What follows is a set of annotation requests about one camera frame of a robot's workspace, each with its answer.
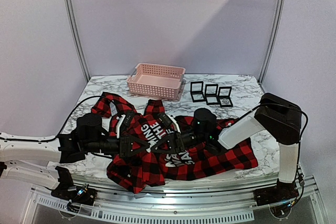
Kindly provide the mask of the red black plaid shirt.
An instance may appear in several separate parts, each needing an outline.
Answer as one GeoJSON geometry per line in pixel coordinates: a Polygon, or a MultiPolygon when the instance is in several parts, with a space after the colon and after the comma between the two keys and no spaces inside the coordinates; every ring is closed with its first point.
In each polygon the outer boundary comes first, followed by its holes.
{"type": "MultiPolygon", "coordinates": [[[[173,129],[166,127],[158,118],[165,108],[161,100],[148,100],[143,113],[113,93],[103,92],[91,112],[110,120],[109,134],[116,136],[117,123],[122,115],[133,112],[134,117],[128,129],[121,135],[131,135],[143,141],[156,144],[164,137],[172,135],[173,129]]],[[[137,194],[146,186],[162,186],[167,179],[196,180],[232,169],[251,169],[258,166],[257,158],[249,138],[221,155],[209,152],[201,142],[178,154],[160,154],[144,151],[132,157],[116,155],[107,167],[107,177],[137,194]]]]}

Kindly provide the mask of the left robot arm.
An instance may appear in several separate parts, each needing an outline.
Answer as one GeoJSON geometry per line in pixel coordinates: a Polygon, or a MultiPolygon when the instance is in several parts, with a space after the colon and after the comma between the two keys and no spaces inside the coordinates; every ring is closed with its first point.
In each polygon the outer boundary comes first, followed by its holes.
{"type": "Polygon", "coordinates": [[[70,181],[69,171],[63,167],[49,169],[33,161],[70,164],[82,161],[87,154],[118,154],[131,157],[150,149],[150,144],[139,138],[121,134],[131,122],[122,115],[117,122],[117,134],[109,135],[102,126],[102,117],[88,113],[77,118],[76,128],[69,134],[50,137],[24,137],[1,133],[1,178],[14,179],[56,189],[67,200],[78,195],[78,188],[70,181]]]}

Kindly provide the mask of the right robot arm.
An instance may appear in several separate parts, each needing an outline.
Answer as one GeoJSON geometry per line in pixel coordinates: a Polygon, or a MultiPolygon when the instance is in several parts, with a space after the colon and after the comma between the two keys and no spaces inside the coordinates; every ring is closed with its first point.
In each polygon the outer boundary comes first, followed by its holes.
{"type": "Polygon", "coordinates": [[[159,119],[174,130],[157,143],[151,144],[148,150],[153,153],[178,154],[203,142],[207,151],[219,156],[232,151],[256,133],[266,130],[277,141],[280,149],[280,183],[272,188],[271,196],[276,201],[282,201],[291,194],[291,184],[296,177],[303,115],[299,106],[271,93],[265,93],[256,107],[222,130],[218,129],[216,115],[206,108],[194,111],[189,131],[182,131],[173,116],[161,113],[159,119]]]}

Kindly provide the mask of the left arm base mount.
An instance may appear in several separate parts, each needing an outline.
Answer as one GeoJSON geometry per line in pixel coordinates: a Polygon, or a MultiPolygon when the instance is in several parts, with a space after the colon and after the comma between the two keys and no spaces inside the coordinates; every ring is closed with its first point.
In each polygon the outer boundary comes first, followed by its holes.
{"type": "Polygon", "coordinates": [[[53,197],[67,200],[66,210],[78,214],[82,205],[93,206],[98,191],[89,184],[76,186],[68,169],[56,166],[58,185],[51,190],[53,197]]]}

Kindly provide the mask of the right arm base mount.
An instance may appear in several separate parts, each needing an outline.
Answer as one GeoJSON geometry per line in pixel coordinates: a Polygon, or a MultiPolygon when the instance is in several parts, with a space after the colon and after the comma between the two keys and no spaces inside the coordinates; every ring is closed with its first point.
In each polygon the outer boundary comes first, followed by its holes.
{"type": "Polygon", "coordinates": [[[277,180],[274,186],[254,190],[254,201],[258,207],[269,206],[269,210],[275,218],[286,218],[303,196],[304,182],[300,186],[301,191],[299,191],[296,182],[288,184],[277,180]]]}

